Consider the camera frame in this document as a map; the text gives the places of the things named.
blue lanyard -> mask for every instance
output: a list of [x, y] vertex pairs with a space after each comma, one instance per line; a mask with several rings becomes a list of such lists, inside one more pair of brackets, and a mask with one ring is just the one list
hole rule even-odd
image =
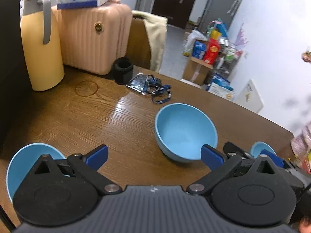
[[[164, 85], [162, 86], [162, 82], [160, 79], [155, 78], [152, 74], [146, 77], [144, 92], [151, 95], [151, 101], [156, 104], [166, 103], [171, 98], [171, 86]], [[163, 96], [167, 94], [167, 98], [163, 100], [156, 101], [154, 98]]]

red package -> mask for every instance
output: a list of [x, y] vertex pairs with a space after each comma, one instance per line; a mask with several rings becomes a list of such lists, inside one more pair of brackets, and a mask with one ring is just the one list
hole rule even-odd
[[220, 50], [220, 45], [217, 40], [210, 38], [208, 42], [208, 47], [206, 49], [206, 53], [203, 57], [204, 62], [212, 65], [217, 58], [218, 52]]

white plastic bag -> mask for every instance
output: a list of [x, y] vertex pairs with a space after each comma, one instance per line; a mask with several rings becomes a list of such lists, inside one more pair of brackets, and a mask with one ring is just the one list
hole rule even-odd
[[186, 44], [184, 45], [184, 51], [183, 51], [184, 56], [187, 56], [187, 57], [191, 56], [192, 48], [196, 40], [207, 41], [207, 38], [201, 32], [197, 30], [192, 30], [192, 32], [189, 34], [187, 38]]

blue gripper pad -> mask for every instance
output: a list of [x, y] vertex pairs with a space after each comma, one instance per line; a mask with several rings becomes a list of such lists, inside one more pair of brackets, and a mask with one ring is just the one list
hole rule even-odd
[[275, 154], [273, 154], [267, 150], [262, 150], [260, 154], [268, 155], [272, 159], [274, 164], [276, 164], [276, 166], [284, 168], [284, 160], [282, 158], [278, 157], [277, 155], [275, 155]]
[[225, 159], [226, 155], [218, 152], [213, 147], [210, 147], [209, 145], [201, 147], [201, 160], [212, 171], [221, 166], [225, 162]]
[[107, 159], [108, 147], [104, 144], [85, 155], [85, 163], [96, 171], [107, 161]]

blue bowl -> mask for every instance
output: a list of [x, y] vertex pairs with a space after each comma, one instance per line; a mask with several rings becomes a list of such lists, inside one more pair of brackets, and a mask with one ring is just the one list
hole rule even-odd
[[275, 151], [268, 144], [264, 142], [254, 143], [251, 148], [250, 153], [254, 158], [257, 158], [263, 150], [267, 150], [268, 152], [271, 152], [276, 155]]
[[213, 122], [201, 110], [183, 103], [169, 104], [155, 116], [155, 139], [169, 158], [187, 163], [201, 160], [201, 147], [217, 147]]
[[53, 159], [65, 159], [56, 148], [45, 143], [32, 143], [20, 149], [7, 168], [7, 194], [11, 202], [17, 188], [42, 154], [50, 154]]

